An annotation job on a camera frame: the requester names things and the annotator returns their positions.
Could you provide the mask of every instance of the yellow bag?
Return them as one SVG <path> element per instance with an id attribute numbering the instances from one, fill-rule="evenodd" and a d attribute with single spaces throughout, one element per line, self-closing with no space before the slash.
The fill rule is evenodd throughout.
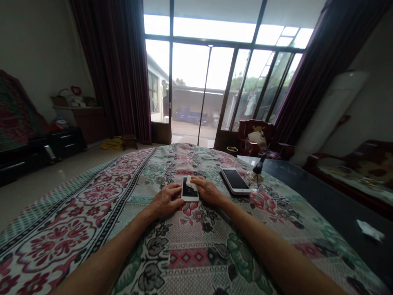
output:
<path id="1" fill-rule="evenodd" d="M 120 150 L 123 146 L 123 141 L 121 136 L 115 136 L 113 139 L 108 139 L 103 144 L 101 148 L 103 150 Z"/>

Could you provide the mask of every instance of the forearm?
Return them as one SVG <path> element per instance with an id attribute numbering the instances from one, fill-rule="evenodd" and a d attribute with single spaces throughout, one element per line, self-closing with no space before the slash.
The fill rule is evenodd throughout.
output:
<path id="1" fill-rule="evenodd" d="M 285 294 L 345 294 L 308 258 L 226 198 L 220 207 L 244 234 Z"/>
<path id="2" fill-rule="evenodd" d="M 140 212 L 117 236 L 72 272 L 53 293 L 109 293 L 127 255 L 154 219 L 149 208 Z"/>

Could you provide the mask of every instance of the red armchair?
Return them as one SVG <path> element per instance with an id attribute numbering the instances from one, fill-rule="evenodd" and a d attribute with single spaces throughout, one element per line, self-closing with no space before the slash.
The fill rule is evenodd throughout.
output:
<path id="1" fill-rule="evenodd" d="M 277 143 L 272 141 L 274 126 L 262 120 L 240 120 L 239 131 L 237 136 L 240 141 L 239 155 L 258 157 L 266 154 L 269 159 L 289 160 L 295 153 L 293 146 L 285 143 Z M 259 145 L 247 138 L 248 134 L 255 131 L 263 131 L 267 149 L 261 150 Z"/>

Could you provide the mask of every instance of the white smartphone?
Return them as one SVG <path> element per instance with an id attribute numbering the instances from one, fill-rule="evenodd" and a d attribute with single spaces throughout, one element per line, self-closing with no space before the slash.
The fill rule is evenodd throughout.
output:
<path id="1" fill-rule="evenodd" d="M 221 168 L 222 176 L 234 195 L 248 195 L 252 190 L 235 168 Z"/>
<path id="2" fill-rule="evenodd" d="M 199 201 L 199 193 L 194 191 L 193 188 L 187 186 L 187 176 L 183 177 L 183 181 L 181 182 L 181 198 L 186 202 L 198 202 Z"/>

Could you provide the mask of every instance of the tissue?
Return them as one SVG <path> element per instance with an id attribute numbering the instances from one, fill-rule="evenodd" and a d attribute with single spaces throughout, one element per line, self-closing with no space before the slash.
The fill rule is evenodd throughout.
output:
<path id="1" fill-rule="evenodd" d="M 194 191 L 198 191 L 197 186 L 195 184 L 191 183 L 191 176 L 187 176 L 187 181 L 185 183 L 187 186 L 189 186 L 190 188 L 192 188 Z"/>
<path id="2" fill-rule="evenodd" d="M 373 238 L 379 242 L 382 242 L 381 239 L 385 237 L 385 235 L 383 233 L 376 230 L 374 227 L 369 225 L 367 222 L 360 221 L 360 220 L 356 220 L 356 221 L 357 221 L 363 234 L 370 236 L 371 238 Z"/>

